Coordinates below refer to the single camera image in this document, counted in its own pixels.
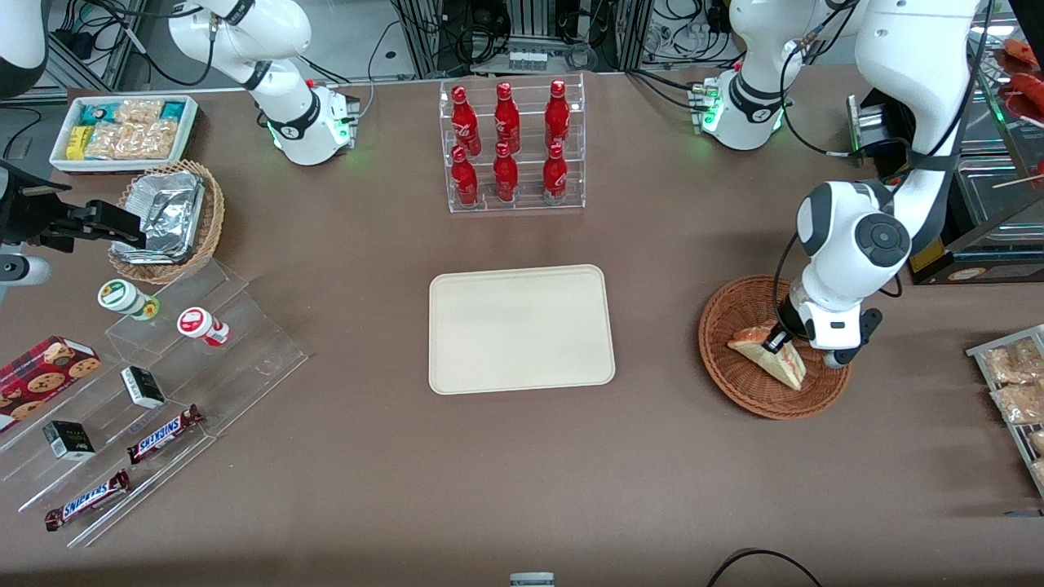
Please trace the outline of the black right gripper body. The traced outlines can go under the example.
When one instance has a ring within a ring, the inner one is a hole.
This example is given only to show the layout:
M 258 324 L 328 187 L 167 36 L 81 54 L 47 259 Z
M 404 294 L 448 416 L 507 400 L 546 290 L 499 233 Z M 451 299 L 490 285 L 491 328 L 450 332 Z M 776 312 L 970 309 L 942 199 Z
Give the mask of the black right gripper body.
M 20 170 L 7 161 L 2 166 L 2 242 L 44 248 L 72 248 L 74 240 L 52 230 L 67 218 L 68 206 L 57 194 L 67 183 L 55 183 Z

